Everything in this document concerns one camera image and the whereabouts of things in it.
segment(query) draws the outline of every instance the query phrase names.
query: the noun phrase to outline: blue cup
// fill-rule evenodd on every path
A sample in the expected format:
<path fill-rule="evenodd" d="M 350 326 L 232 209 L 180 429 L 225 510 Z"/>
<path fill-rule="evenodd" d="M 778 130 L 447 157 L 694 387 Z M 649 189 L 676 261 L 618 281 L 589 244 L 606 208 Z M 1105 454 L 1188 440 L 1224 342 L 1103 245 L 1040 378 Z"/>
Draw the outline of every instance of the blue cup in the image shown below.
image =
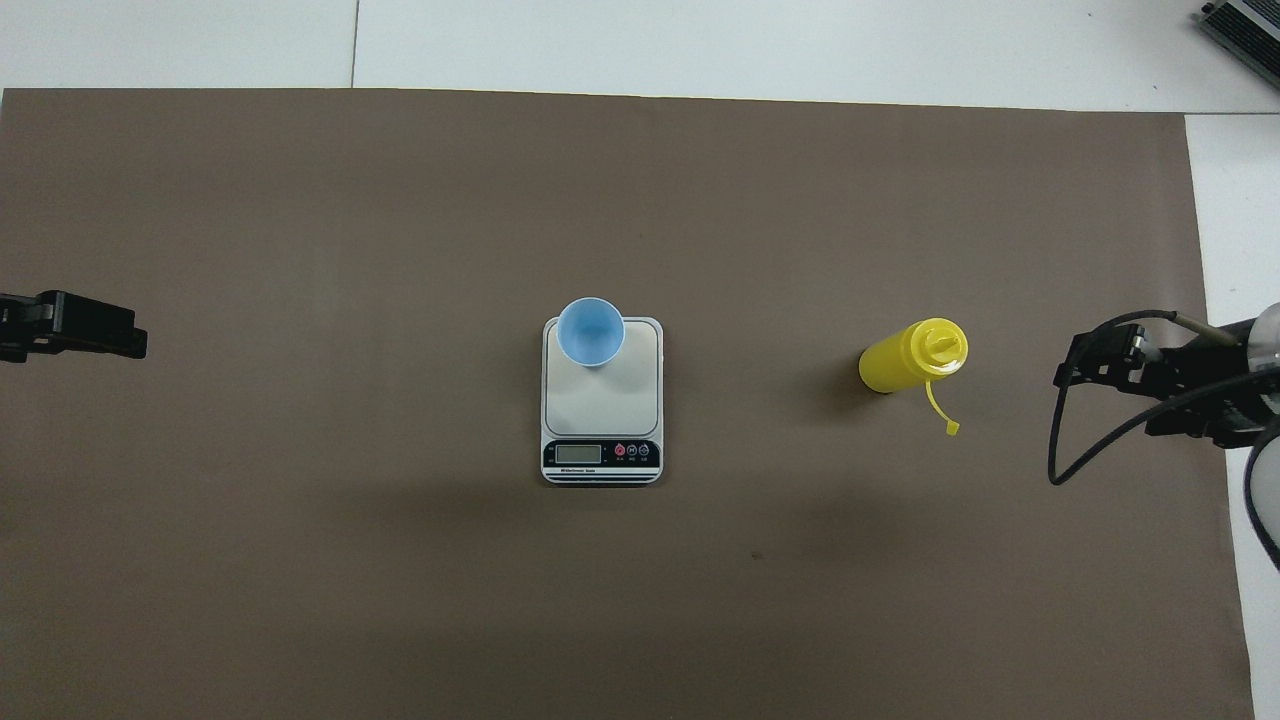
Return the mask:
<path fill-rule="evenodd" d="M 608 300 L 580 297 L 564 306 L 556 323 L 556 341 L 564 355 L 585 368 L 598 368 L 622 350 L 622 313 Z"/>

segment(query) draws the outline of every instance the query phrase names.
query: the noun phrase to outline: white floor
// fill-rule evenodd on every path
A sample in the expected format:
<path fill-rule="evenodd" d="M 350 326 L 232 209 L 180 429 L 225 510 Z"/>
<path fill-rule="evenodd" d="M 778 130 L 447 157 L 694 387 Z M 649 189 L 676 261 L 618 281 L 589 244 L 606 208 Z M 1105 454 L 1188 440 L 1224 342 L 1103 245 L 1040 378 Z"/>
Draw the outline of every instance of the white floor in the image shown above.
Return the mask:
<path fill-rule="evenodd" d="M 1189 113 L 1210 319 L 1226 323 L 1280 301 L 1280 91 L 1199 35 L 1198 5 L 8 0 L 0 87 L 451 87 Z M 1280 720 L 1280 574 L 1239 505 L 1243 456 L 1226 461 L 1256 712 Z"/>

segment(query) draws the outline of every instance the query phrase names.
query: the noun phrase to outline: brown mat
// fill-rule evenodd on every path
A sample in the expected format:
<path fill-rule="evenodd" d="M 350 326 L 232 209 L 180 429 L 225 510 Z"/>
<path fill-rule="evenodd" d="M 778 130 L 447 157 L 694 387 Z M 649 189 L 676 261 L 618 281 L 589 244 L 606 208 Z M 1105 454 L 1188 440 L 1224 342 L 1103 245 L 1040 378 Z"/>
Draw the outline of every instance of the brown mat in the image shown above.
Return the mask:
<path fill-rule="evenodd" d="M 1073 333 L 1203 311 L 1178 115 L 10 90 L 0 127 L 0 290 L 151 333 L 0 368 L 5 717 L 1251 716 L 1221 452 L 1043 470 Z M 666 327 L 654 487 L 539 477 L 582 295 Z M 955 438 L 854 374 L 936 314 Z M 1146 405 L 1080 389 L 1065 452 Z"/>

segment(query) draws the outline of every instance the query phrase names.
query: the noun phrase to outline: yellow bottle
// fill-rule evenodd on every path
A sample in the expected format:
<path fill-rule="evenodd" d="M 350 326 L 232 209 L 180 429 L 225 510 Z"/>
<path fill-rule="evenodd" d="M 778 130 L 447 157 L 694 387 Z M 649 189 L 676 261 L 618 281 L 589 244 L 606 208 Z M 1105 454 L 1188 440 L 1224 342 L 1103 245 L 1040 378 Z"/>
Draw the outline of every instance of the yellow bottle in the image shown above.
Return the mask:
<path fill-rule="evenodd" d="M 929 404 L 947 421 L 947 434 L 960 424 L 947 418 L 933 398 L 933 382 L 950 377 L 969 357 L 969 340 L 960 325 L 943 318 L 914 323 L 863 351 L 858 374 L 876 392 L 897 392 L 924 386 Z"/>

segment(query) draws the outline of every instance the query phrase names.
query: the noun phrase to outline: digital kitchen scale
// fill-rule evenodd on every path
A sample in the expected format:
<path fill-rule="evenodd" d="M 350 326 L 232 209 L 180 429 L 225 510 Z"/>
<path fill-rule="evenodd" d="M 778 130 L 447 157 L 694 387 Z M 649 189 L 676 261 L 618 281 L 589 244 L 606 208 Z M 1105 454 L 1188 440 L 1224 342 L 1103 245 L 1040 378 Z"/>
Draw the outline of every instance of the digital kitchen scale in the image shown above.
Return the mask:
<path fill-rule="evenodd" d="M 641 486 L 662 474 L 662 325 L 623 318 L 622 348 L 599 368 L 570 360 L 543 328 L 543 477 L 566 486 Z"/>

